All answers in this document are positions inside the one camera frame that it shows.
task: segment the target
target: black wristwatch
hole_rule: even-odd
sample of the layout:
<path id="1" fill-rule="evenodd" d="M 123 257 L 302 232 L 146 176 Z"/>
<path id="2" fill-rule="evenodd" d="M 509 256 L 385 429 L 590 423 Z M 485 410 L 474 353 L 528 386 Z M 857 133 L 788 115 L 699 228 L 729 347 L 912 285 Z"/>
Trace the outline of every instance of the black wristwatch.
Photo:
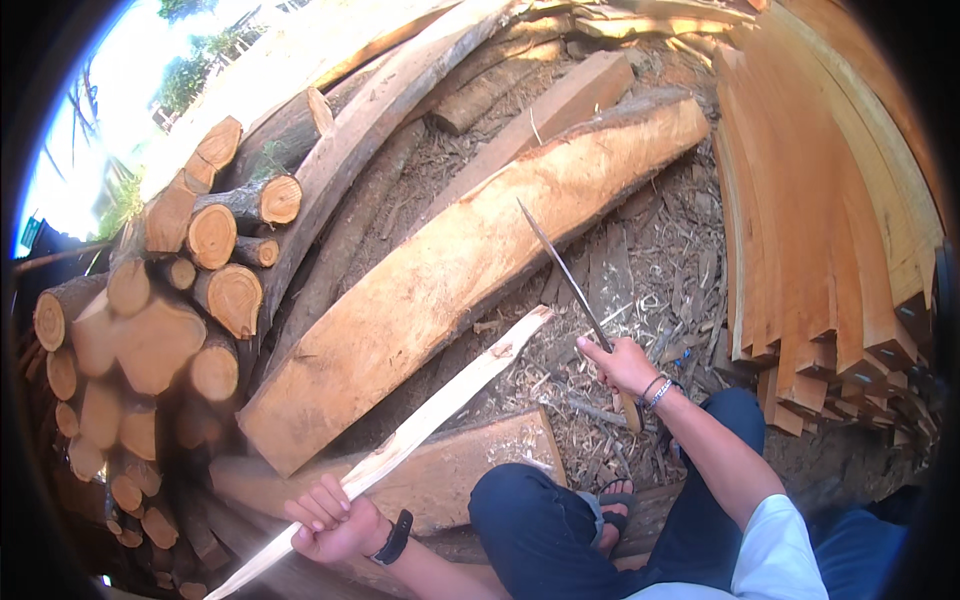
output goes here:
<path id="1" fill-rule="evenodd" d="M 371 554 L 370 560 L 380 566 L 386 566 L 400 558 L 403 549 L 407 547 L 407 539 L 410 537 L 410 528 L 413 527 L 413 524 L 414 516 L 410 514 L 410 511 L 402 509 L 400 516 L 396 518 L 394 528 L 390 530 L 390 535 L 387 536 L 387 543 L 383 544 L 383 547 L 376 553 Z"/>

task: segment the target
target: hand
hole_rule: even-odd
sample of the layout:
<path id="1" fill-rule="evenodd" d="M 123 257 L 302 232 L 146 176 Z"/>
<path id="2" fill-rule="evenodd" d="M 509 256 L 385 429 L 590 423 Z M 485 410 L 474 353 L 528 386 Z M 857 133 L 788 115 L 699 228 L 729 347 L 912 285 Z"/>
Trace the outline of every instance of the hand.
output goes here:
<path id="1" fill-rule="evenodd" d="M 611 340 L 613 354 L 587 338 L 577 338 L 577 347 L 597 365 L 597 380 L 609 387 L 614 394 L 621 391 L 646 401 L 641 395 L 654 379 L 660 376 L 643 348 L 630 338 Z"/>
<path id="2" fill-rule="evenodd" d="M 290 543 L 317 563 L 376 554 L 393 525 L 366 496 L 350 502 L 340 482 L 325 473 L 310 489 L 283 504 L 287 518 L 303 523 Z"/>

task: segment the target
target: knee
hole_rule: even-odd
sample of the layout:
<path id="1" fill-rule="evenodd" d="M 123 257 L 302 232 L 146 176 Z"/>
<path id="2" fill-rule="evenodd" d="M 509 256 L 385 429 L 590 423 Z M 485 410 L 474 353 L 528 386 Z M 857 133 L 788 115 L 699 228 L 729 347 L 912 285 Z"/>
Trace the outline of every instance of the knee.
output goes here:
<path id="1" fill-rule="evenodd" d="M 712 417 L 730 429 L 748 446 L 763 453 L 766 423 L 756 396 L 743 388 L 728 388 L 701 404 Z"/>
<path id="2" fill-rule="evenodd" d="M 545 492 L 555 484 L 528 465 L 498 465 L 484 474 L 470 493 L 470 523 L 478 532 L 523 520 L 537 510 Z"/>

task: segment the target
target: ground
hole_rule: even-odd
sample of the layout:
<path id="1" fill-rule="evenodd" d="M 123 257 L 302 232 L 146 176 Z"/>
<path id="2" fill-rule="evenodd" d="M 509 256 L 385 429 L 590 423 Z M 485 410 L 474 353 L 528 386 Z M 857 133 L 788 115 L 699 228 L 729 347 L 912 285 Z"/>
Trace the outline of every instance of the ground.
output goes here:
<path id="1" fill-rule="evenodd" d="M 628 42 L 625 47 L 632 48 L 630 59 L 637 72 L 631 93 L 679 84 L 693 92 L 708 120 L 715 124 L 719 117 L 715 78 L 700 62 L 674 52 L 656 37 Z M 440 132 L 428 122 L 426 140 L 384 203 L 341 292 L 406 238 L 421 212 L 482 144 L 575 64 L 576 60 L 567 55 L 544 64 L 462 136 Z M 575 264 L 605 235 L 609 223 L 622 222 L 633 298 L 623 306 L 607 307 L 606 313 L 597 317 L 603 320 L 622 309 L 605 325 L 605 332 L 612 338 L 631 336 L 649 345 L 648 349 L 665 328 L 683 322 L 685 329 L 667 339 L 659 367 L 682 381 L 690 397 L 700 402 L 710 392 L 734 383 L 712 370 L 713 349 L 726 318 L 727 266 L 722 199 L 710 138 L 657 175 L 650 189 L 640 193 L 652 199 L 649 204 L 633 201 L 645 210 L 633 210 L 629 218 L 615 211 L 570 244 L 563 255 L 568 264 Z M 379 444 L 453 374 L 540 303 L 549 272 L 547 267 L 531 277 L 326 451 L 340 454 Z M 572 488 L 596 491 L 606 481 L 627 475 L 634 478 L 641 491 L 682 481 L 684 467 L 664 451 L 665 444 L 658 444 L 664 433 L 659 420 L 648 417 L 647 430 L 634 435 L 570 406 L 568 400 L 572 398 L 611 409 L 612 398 L 596 382 L 594 367 L 573 346 L 576 336 L 590 329 L 580 308 L 573 302 L 558 305 L 555 300 L 552 306 L 560 318 L 543 329 L 520 360 L 444 428 L 475 424 L 540 403 L 547 407 Z M 886 447 L 879 432 L 834 422 L 821 423 L 819 433 L 804 432 L 800 438 L 768 429 L 764 458 L 805 510 L 830 501 L 880 499 L 915 480 L 919 467 L 903 451 Z M 654 520 L 662 522 L 666 510 L 657 509 Z M 658 531 L 656 526 L 651 527 L 650 531 Z"/>

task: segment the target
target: stacked firewood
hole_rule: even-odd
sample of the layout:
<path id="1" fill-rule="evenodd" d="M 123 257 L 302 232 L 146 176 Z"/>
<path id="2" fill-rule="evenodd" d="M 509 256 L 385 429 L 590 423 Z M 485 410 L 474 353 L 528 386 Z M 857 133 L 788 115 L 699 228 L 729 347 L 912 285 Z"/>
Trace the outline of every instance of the stacked firewood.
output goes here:
<path id="1" fill-rule="evenodd" d="M 161 466 L 235 428 L 235 341 L 256 333 L 258 271 L 278 254 L 263 234 L 300 209 L 300 184 L 282 168 L 210 193 L 241 133 L 229 117 L 214 127 L 126 224 L 108 273 L 42 292 L 34 314 L 70 469 L 103 482 L 101 522 L 137 548 L 159 587 L 187 598 L 202 598 L 209 573 L 229 558 L 190 486 L 164 478 Z"/>

